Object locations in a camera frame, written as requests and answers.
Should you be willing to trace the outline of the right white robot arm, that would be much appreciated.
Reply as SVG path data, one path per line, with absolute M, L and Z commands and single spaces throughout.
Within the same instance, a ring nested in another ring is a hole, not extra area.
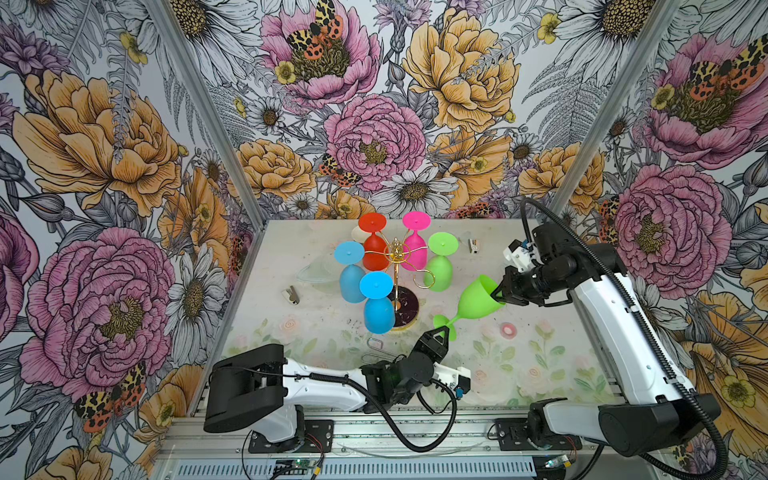
M 609 447 L 625 457 L 639 457 L 677 479 L 692 473 L 653 457 L 653 452 L 682 445 L 700 432 L 713 443 L 715 460 L 698 473 L 700 479 L 722 479 L 728 470 L 728 448 L 715 421 L 721 413 L 711 394 L 692 382 L 660 343 L 639 304 L 626 266 L 610 244 L 588 245 L 540 202 L 525 197 L 546 222 L 522 223 L 526 239 L 504 251 L 508 262 L 493 300 L 517 306 L 550 306 L 550 296 L 563 292 L 565 303 L 579 315 L 595 353 L 614 383 L 615 400 L 588 404 L 567 398 L 533 402 L 525 422 L 527 440 L 536 447 L 560 437 L 579 437 Z

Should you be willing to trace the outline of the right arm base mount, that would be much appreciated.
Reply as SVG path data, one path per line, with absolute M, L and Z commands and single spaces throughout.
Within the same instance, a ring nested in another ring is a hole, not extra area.
M 523 418 L 495 419 L 486 433 L 489 441 L 495 442 L 504 452 L 510 451 L 567 451 L 578 453 L 583 444 L 578 437 L 555 435 L 534 440 Z

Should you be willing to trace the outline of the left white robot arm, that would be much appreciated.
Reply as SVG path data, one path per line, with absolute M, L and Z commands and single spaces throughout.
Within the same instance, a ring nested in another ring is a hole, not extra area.
M 471 372 L 443 361 L 449 350 L 446 327 L 429 330 L 411 352 L 353 370 L 310 367 L 286 357 L 281 344 L 271 343 L 217 362 L 209 375 L 204 421 L 207 433 L 251 428 L 268 443 L 281 445 L 307 437 L 307 407 L 379 414 L 408 449 L 424 453 L 446 438 L 441 433 L 426 446 L 408 440 L 390 409 L 419 397 L 425 387 L 445 393 L 452 411 L 471 389 Z

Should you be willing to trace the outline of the green wine glass front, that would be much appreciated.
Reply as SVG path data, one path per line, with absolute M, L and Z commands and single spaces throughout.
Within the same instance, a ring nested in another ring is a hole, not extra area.
M 455 341 L 457 330 L 455 324 L 459 320 L 479 320 L 500 310 L 504 304 L 492 297 L 498 284 L 486 275 L 480 275 L 470 283 L 461 293 L 457 313 L 448 318 L 438 314 L 433 319 L 434 328 L 447 327 L 449 340 Z

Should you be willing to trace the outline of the green wine glass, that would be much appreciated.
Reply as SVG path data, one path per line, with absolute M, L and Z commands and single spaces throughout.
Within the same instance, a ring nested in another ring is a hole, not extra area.
M 457 313 L 448 318 L 438 314 L 433 319 L 434 328 L 447 327 L 449 340 L 455 341 L 457 330 L 455 324 L 459 320 L 479 320 L 500 310 L 504 304 L 492 297 L 498 284 L 486 275 L 480 275 L 470 283 L 461 293 Z
M 452 283 L 453 265 L 450 256 L 457 252 L 459 241 L 453 234 L 438 232 L 430 236 L 427 246 L 434 256 L 426 265 L 424 283 L 434 292 L 443 292 Z

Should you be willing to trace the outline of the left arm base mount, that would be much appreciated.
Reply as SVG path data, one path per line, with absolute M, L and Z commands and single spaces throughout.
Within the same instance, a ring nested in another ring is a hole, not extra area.
M 319 454 L 332 451 L 335 422 L 326 419 L 303 421 L 293 438 L 270 442 L 260 433 L 253 433 L 247 451 L 250 454 L 302 453 Z

